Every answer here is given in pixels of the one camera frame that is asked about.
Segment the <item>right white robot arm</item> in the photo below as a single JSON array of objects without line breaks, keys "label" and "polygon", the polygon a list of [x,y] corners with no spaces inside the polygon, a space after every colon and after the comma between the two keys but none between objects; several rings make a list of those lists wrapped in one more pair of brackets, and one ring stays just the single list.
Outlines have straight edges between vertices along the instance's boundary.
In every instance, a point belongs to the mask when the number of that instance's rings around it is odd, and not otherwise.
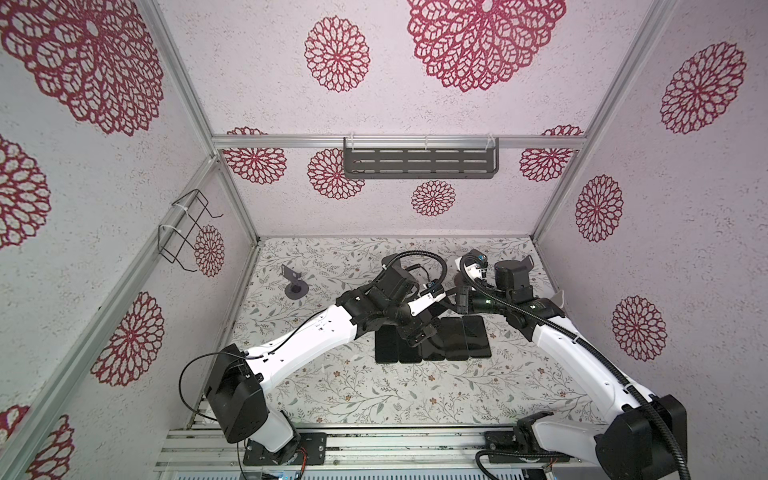
[{"label": "right white robot arm", "polygon": [[608,360],[576,329],[553,300],[538,298],[529,283],[530,260],[495,266],[495,286],[483,278],[485,255],[456,261],[461,313],[495,314],[555,359],[597,407],[603,422],[555,420],[549,412],[517,423],[518,458],[567,456],[599,466],[611,479],[691,476],[687,462],[687,412],[673,396],[660,397]]}]

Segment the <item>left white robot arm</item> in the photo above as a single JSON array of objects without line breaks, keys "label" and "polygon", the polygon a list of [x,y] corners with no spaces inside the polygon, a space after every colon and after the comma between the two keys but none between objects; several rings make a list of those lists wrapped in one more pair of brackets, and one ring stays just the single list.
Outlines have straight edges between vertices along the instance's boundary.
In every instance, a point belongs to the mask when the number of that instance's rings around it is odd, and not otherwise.
[{"label": "left white robot arm", "polygon": [[266,395],[316,358],[383,326],[393,326],[412,346],[434,335],[429,308],[446,298],[445,290],[433,282],[427,292],[413,294],[417,286],[407,270],[390,266],[288,334],[248,350],[230,344],[215,353],[203,394],[225,440],[253,441],[278,463],[292,456],[299,434]]}]

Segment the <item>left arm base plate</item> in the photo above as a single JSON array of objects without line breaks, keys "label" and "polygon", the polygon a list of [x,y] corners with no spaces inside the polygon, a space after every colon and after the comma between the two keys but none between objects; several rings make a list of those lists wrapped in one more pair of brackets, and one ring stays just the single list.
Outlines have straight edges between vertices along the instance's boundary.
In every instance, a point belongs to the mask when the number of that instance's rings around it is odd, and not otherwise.
[{"label": "left arm base plate", "polygon": [[325,463],[328,435],[325,432],[299,433],[277,453],[248,440],[243,457],[245,466],[318,466]]}]

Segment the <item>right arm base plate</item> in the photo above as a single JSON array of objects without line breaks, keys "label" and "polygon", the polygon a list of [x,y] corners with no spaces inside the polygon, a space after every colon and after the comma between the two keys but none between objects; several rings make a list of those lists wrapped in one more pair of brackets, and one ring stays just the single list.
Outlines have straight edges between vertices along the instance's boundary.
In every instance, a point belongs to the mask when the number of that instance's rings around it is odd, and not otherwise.
[{"label": "right arm base plate", "polygon": [[490,450],[488,460],[492,464],[504,462],[565,462],[571,458],[565,454],[542,449],[535,440],[514,430],[486,431],[483,434],[485,448]]}]

